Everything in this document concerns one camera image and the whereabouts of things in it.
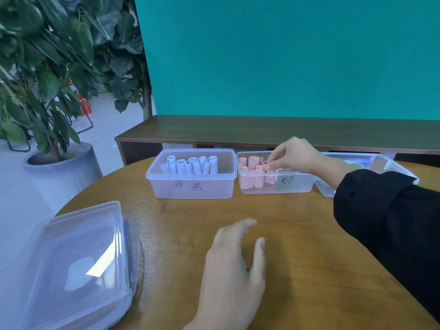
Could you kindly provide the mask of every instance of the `plant pot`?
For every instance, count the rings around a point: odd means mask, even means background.
[[[95,151],[90,143],[71,144],[65,159],[54,162],[50,154],[33,152],[23,164],[41,195],[55,215],[69,200],[102,177]]]

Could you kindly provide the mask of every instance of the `black jacket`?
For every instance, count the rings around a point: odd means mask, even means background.
[[[362,169],[340,183],[334,217],[440,322],[440,193],[397,172]]]

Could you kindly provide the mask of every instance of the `round table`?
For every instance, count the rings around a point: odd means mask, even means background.
[[[220,227],[246,217],[249,264],[266,238],[266,291],[250,329],[440,329],[424,308],[333,217],[333,199],[308,193],[241,193],[230,199],[156,198],[145,173],[154,158],[115,171],[59,214],[118,200],[141,243],[138,290],[114,329],[182,329],[197,311],[206,252]],[[440,169],[401,163],[423,187],[440,190]]]

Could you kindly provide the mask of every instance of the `clear plastic box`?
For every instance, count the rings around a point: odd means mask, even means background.
[[[9,329],[107,329],[130,307],[139,253],[118,201],[39,224],[18,260]]]
[[[261,188],[244,186],[246,178],[249,175],[240,170],[239,157],[246,157],[249,160],[250,156],[261,157],[264,161],[267,160],[272,151],[255,151],[255,152],[238,152],[235,156],[235,164],[239,174],[240,190],[244,194],[271,194],[271,193],[293,193],[293,192],[309,192],[313,187],[316,177],[310,174],[303,174],[291,169],[280,169],[274,173],[252,174],[252,177],[272,177],[274,183],[263,183]]]
[[[163,174],[160,164],[169,155],[175,155],[177,160],[217,156],[218,174]],[[234,179],[237,177],[235,153],[232,149],[217,148],[164,149],[148,168],[145,177],[150,181],[154,194],[158,198],[230,198],[234,190]]]
[[[373,170],[379,174],[387,171],[400,172],[402,174],[416,178],[414,184],[419,183],[419,179],[408,169],[402,167],[397,162],[380,154],[364,154],[364,153],[322,153],[324,155],[339,158],[344,161],[355,162],[362,167]],[[326,197],[334,197],[336,190],[324,182],[322,179],[316,178],[315,185],[322,195]]]

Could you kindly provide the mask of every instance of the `wood grain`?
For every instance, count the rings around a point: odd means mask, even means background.
[[[132,306],[114,329],[182,329],[195,315],[206,252],[220,227],[258,219],[243,240],[266,238],[267,288],[250,329],[440,329],[424,308],[333,218],[332,199],[309,193],[231,199],[157,199],[139,161],[92,184],[60,212],[119,200],[139,231],[142,259]],[[440,169],[402,163],[440,190]]]
[[[271,147],[292,135],[321,150],[440,154],[440,121],[154,116],[115,140]]]

